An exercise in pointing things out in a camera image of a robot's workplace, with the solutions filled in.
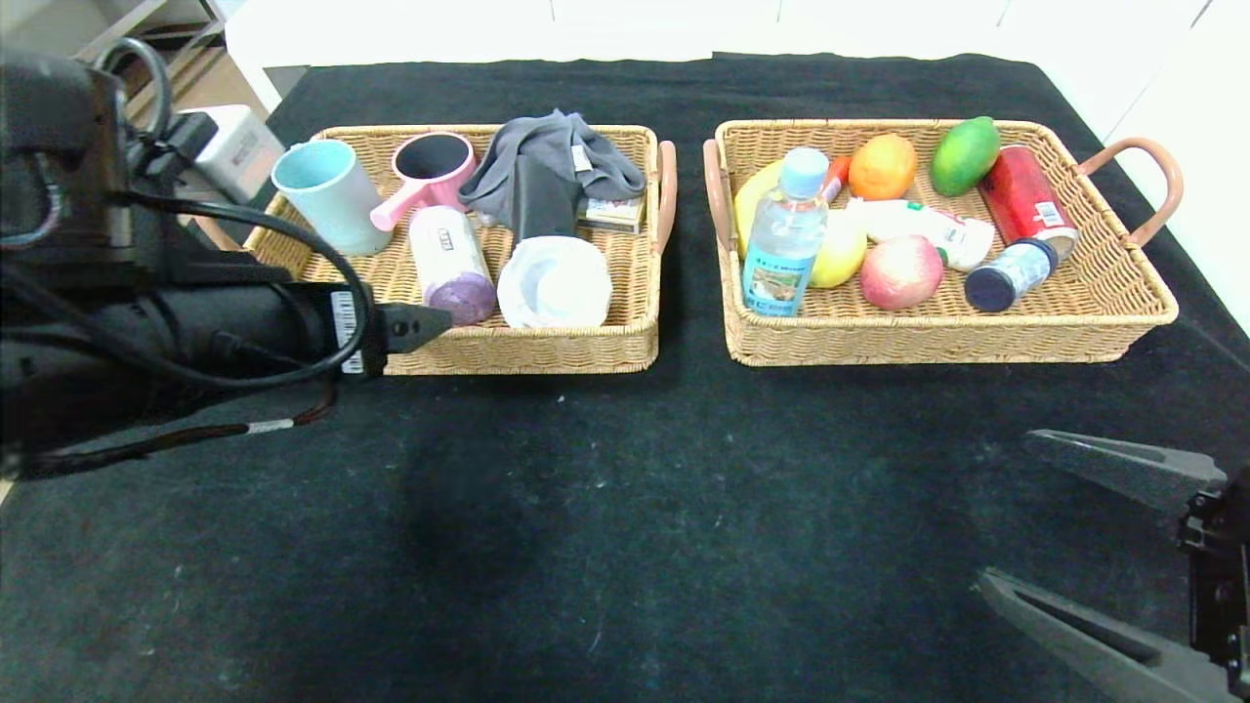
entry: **water bottle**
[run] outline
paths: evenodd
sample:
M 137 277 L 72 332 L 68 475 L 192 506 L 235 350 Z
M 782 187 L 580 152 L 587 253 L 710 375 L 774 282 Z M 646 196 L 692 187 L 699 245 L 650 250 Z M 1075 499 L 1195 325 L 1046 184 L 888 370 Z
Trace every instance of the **water bottle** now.
M 760 198 L 742 270 L 746 305 L 761 315 L 799 314 L 811 266 L 825 240 L 829 205 L 820 188 L 829 158 L 815 149 L 791 149 L 778 186 Z

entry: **white tube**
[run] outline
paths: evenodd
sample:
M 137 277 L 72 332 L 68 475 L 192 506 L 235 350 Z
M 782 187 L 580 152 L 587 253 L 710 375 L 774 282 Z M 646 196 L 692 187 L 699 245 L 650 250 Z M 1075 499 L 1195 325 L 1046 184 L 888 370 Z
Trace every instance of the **white tube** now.
M 899 236 L 924 236 L 945 255 L 948 266 L 961 271 L 970 271 L 985 260 L 996 234 L 988 221 L 910 200 L 851 198 L 846 213 L 878 244 Z

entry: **table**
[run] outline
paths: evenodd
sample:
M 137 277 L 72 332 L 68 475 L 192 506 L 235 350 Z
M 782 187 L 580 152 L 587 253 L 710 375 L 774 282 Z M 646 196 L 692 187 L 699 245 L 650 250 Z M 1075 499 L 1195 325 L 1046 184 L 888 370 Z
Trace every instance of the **table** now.
M 622 377 L 409 378 L 308 429 L 18 485 L 12 700 L 1104 700 L 970 590 L 996 565 L 1185 639 L 1172 517 L 1038 465 L 1050 427 L 1250 438 L 1250 343 L 1168 233 L 1176 324 L 1114 364 L 748 369 L 725 352 L 699 146 L 749 118 L 966 116 L 1099 143 L 1034 66 L 721 55 L 314 69 L 270 124 L 551 108 L 679 150 L 660 358 Z M 1130 226 L 1116 166 L 1094 178 Z M 202 413 L 276 414 L 288 389 Z

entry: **basket handle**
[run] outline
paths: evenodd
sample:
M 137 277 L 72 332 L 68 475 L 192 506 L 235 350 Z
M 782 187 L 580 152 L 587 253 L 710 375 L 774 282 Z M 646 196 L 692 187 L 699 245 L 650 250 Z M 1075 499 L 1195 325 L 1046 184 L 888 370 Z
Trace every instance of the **basket handle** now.
M 1084 175 L 1090 175 L 1114 159 L 1116 154 L 1131 148 L 1138 148 L 1150 154 L 1150 158 L 1164 171 L 1164 180 L 1168 183 L 1168 198 L 1164 199 L 1162 206 L 1144 225 L 1132 230 L 1132 234 L 1129 235 L 1128 243 L 1145 246 L 1160 228 L 1164 226 L 1168 218 L 1176 211 L 1176 206 L 1180 205 L 1180 198 L 1185 194 L 1185 179 L 1180 175 L 1180 165 L 1176 164 L 1176 159 L 1158 141 L 1141 136 L 1130 136 L 1094 154 L 1078 170 Z
M 678 148 L 671 141 L 660 143 L 660 229 L 655 233 L 655 253 L 664 254 L 672 236 L 672 220 L 678 214 Z
M 704 183 L 708 189 L 711 221 L 716 228 L 716 241 L 725 251 L 732 251 L 734 221 L 729 213 L 729 189 L 725 185 L 725 174 L 720 169 L 720 153 L 715 139 L 704 141 Z

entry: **white bottle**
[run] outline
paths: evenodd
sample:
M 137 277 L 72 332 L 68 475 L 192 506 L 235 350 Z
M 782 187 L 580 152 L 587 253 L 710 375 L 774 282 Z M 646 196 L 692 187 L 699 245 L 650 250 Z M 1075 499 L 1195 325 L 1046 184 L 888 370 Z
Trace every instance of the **white bottle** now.
M 820 188 L 829 158 L 815 149 L 791 149 L 778 186 L 760 198 L 742 269 L 742 299 L 761 315 L 799 314 L 811 266 L 825 241 L 829 204 Z
M 935 210 L 922 203 L 851 198 L 846 214 L 878 244 L 919 234 L 944 254 L 948 266 L 961 271 L 980 265 L 994 244 L 992 224 Z

